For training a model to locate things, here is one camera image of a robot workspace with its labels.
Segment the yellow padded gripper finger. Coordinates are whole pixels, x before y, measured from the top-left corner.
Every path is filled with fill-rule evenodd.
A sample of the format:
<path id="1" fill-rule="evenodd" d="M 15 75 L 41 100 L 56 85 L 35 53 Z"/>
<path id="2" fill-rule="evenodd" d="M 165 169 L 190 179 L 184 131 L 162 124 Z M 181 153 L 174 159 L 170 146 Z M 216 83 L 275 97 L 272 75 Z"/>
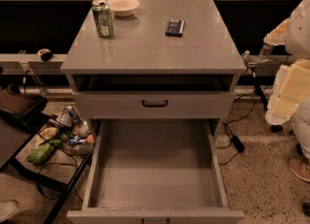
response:
<path id="1" fill-rule="evenodd" d="M 281 65 L 270 97 L 272 116 L 289 120 L 310 96 L 310 60 L 299 59 L 291 66 Z"/>

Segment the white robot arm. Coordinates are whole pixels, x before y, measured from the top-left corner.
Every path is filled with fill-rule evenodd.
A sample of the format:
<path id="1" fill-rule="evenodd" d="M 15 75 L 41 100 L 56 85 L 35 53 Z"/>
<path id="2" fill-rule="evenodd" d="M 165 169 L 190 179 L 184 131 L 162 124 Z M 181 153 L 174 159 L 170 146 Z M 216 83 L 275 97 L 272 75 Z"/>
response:
<path id="1" fill-rule="evenodd" d="M 310 0 L 302 0 L 287 21 L 286 52 L 296 62 L 278 70 L 265 119 L 283 124 L 310 96 Z"/>

